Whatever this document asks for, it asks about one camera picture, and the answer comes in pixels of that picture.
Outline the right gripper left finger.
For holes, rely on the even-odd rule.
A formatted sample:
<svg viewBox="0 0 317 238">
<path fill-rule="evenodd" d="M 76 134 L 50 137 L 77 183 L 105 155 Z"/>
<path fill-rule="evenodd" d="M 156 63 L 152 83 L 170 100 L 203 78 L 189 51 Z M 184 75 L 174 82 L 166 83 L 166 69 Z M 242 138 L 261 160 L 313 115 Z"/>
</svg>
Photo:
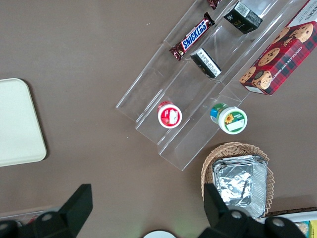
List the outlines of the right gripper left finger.
<svg viewBox="0 0 317 238">
<path fill-rule="evenodd" d="M 25 238 L 75 238 L 93 209 L 92 186 L 82 184 L 57 211 L 40 215 L 23 228 Z"/>
</svg>

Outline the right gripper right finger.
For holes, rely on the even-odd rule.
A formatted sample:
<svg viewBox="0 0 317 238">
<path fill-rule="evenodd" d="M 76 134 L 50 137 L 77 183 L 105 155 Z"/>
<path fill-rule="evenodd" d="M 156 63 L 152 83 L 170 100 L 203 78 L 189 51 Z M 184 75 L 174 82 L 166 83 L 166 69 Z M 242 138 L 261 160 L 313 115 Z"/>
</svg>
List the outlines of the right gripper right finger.
<svg viewBox="0 0 317 238">
<path fill-rule="evenodd" d="M 204 184 L 204 210 L 210 224 L 202 238 L 263 238 L 264 226 L 244 212 L 229 209 L 212 183 Z"/>
</svg>

